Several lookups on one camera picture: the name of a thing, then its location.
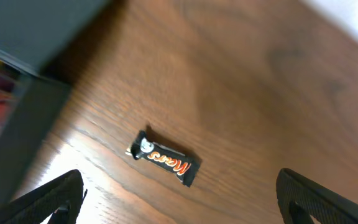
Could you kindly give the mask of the dark green box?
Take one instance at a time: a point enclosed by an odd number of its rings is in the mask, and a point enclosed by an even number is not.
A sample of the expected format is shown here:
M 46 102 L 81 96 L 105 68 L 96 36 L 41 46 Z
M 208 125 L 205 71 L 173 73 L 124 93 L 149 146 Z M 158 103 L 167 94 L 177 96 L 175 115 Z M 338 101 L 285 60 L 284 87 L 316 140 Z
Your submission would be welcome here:
M 0 127 L 0 207 L 11 201 L 71 92 L 52 68 L 108 0 L 0 1 L 0 60 L 17 72 Z

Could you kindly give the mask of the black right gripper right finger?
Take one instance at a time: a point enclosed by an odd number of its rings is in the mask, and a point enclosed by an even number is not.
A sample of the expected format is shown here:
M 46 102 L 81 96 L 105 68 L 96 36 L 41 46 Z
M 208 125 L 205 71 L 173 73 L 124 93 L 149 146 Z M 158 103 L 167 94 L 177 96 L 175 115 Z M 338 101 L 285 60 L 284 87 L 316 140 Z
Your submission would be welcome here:
M 278 173 L 276 193 L 285 224 L 358 224 L 358 204 L 291 169 Z

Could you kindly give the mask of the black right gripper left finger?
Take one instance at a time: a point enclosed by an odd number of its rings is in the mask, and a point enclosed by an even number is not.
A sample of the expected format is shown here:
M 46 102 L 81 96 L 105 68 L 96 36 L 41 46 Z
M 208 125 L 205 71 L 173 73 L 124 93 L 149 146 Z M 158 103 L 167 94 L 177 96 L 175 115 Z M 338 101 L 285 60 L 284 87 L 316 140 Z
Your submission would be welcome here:
M 74 169 L 0 207 L 0 224 L 75 224 L 87 191 Z

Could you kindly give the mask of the black mini chocolate bar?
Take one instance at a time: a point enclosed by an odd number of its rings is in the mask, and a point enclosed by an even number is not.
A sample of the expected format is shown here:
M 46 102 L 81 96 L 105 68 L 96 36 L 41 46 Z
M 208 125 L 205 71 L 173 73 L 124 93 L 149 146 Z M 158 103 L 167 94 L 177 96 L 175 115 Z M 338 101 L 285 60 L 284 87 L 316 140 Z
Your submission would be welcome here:
M 178 180 L 187 187 L 191 187 L 200 168 L 195 158 L 187 156 L 157 142 L 147 139 L 144 130 L 140 130 L 126 154 L 135 160 L 145 159 L 168 172 L 176 175 Z

